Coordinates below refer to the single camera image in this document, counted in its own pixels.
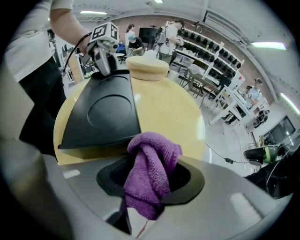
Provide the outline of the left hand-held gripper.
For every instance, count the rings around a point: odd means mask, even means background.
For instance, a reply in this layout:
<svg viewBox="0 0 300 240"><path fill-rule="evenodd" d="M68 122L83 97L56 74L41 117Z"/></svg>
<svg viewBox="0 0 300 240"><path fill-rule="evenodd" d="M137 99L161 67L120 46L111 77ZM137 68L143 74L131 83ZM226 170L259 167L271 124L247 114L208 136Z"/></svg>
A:
<svg viewBox="0 0 300 240"><path fill-rule="evenodd" d="M96 26L87 45L86 61L94 57L94 62L102 75L109 75L111 70L118 70L120 68L116 56L118 43L119 30L114 23L106 22Z"/></svg>

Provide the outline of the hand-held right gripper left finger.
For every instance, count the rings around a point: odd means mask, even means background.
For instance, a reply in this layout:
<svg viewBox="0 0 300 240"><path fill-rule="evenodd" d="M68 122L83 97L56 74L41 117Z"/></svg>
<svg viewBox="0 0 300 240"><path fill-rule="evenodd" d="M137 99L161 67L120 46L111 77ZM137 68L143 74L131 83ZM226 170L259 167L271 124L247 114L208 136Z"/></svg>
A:
<svg viewBox="0 0 300 240"><path fill-rule="evenodd" d="M100 169L96 175L98 185L109 195L124 197L123 188L128 177L128 159L120 159Z"/></svg>

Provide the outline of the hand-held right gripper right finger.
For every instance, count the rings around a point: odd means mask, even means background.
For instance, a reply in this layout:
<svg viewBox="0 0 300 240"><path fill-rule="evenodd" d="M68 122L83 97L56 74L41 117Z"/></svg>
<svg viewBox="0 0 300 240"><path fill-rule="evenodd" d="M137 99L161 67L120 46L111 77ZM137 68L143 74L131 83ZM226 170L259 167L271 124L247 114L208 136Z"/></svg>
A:
<svg viewBox="0 0 300 240"><path fill-rule="evenodd" d="M200 169L178 161L168 177L170 193L162 197L162 204L187 204L203 189L205 178Z"/></svg>

